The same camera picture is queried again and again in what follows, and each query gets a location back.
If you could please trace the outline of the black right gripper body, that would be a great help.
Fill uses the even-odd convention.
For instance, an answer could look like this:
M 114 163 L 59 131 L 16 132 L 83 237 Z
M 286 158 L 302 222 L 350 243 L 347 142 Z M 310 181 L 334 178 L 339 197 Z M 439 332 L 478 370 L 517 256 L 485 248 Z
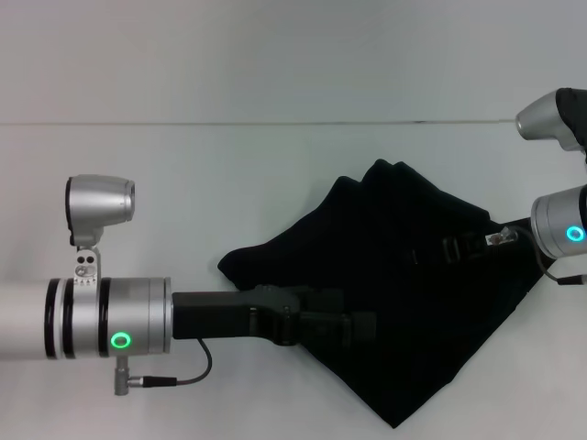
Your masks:
M 489 221 L 458 234 L 458 262 L 485 261 L 500 258 L 533 260 L 534 241 L 530 218 L 504 224 Z

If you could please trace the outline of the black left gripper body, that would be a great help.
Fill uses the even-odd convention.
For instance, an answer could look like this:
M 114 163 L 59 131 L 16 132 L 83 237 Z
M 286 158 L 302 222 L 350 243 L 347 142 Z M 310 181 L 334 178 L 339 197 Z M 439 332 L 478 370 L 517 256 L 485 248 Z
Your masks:
M 300 300 L 283 288 L 176 292 L 172 306 L 176 340 L 257 337 L 281 347 L 299 341 Z

